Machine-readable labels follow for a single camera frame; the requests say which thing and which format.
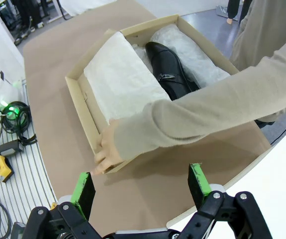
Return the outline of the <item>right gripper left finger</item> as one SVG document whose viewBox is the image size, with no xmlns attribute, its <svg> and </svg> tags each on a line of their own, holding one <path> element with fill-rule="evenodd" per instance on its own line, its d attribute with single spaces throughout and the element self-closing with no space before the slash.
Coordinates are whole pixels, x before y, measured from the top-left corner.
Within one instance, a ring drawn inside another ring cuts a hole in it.
<svg viewBox="0 0 286 239">
<path fill-rule="evenodd" d="M 54 209 L 34 208 L 27 221 L 28 239 L 56 239 L 69 234 L 75 239 L 100 239 L 89 223 L 95 187 L 89 172 L 80 174 L 71 199 Z"/>
</svg>

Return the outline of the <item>person's left hand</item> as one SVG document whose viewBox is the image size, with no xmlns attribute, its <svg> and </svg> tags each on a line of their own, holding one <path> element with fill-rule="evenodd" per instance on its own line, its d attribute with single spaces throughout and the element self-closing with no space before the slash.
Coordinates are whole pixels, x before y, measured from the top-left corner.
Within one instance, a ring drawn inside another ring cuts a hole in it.
<svg viewBox="0 0 286 239">
<path fill-rule="evenodd" d="M 94 157 L 97 166 L 91 171 L 92 176 L 103 174 L 108 168 L 124 161 L 120 157 L 114 142 L 115 130 L 119 123 L 119 119 L 111 119 L 109 126 L 100 134 L 98 140 L 100 151 Z"/>
</svg>

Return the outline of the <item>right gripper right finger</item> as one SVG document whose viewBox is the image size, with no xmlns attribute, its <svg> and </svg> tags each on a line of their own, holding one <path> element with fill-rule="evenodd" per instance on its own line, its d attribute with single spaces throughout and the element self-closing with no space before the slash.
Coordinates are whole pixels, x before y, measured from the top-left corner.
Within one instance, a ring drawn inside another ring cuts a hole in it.
<svg viewBox="0 0 286 239">
<path fill-rule="evenodd" d="M 271 232 L 248 192 L 234 197 L 212 190 L 200 164 L 189 165 L 188 185 L 197 211 L 182 230 L 184 239 L 206 239 L 216 222 L 228 222 L 236 239 L 271 239 Z"/>
</svg>

